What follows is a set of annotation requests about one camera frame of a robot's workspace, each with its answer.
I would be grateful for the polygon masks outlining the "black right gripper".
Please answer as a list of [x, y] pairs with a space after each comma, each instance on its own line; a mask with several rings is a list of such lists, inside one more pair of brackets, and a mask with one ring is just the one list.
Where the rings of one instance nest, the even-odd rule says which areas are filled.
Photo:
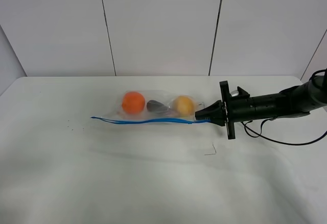
[[205, 119], [208, 123], [226, 126], [229, 140], [236, 138], [234, 123], [245, 121], [246, 114], [253, 108], [250, 107], [248, 98], [233, 98], [230, 96], [228, 81], [221, 81], [220, 90], [222, 101], [218, 100], [212, 105], [195, 112], [196, 119]]

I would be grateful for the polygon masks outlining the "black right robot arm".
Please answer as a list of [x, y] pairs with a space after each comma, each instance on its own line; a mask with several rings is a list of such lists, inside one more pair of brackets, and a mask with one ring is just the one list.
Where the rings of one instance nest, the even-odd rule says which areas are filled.
[[247, 127], [251, 121], [304, 117], [326, 106], [326, 70], [315, 71], [306, 83], [275, 94], [252, 97], [241, 87], [231, 92], [227, 81], [220, 82], [220, 90], [222, 98], [197, 111], [196, 121], [225, 126], [230, 140], [236, 137], [235, 123], [240, 122], [249, 136], [257, 138], [261, 134]]

